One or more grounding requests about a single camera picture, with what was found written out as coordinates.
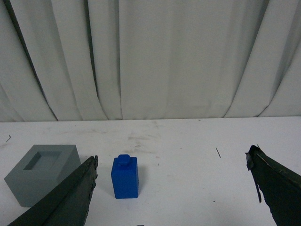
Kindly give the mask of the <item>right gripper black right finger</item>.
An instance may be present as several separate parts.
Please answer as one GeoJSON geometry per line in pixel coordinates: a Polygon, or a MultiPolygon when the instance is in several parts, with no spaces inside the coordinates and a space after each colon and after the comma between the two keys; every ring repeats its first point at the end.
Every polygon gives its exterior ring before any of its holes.
{"type": "Polygon", "coordinates": [[[261,195],[278,226],[301,224],[301,176],[272,158],[258,146],[246,153],[246,166],[251,172],[259,202],[261,195]]]}

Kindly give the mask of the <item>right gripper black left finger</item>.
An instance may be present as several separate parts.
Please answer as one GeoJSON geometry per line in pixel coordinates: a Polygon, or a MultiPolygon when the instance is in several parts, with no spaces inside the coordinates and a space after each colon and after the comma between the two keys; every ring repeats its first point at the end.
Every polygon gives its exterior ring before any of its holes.
{"type": "Polygon", "coordinates": [[[11,226],[83,226],[96,187],[98,156],[91,156],[11,226]]]}

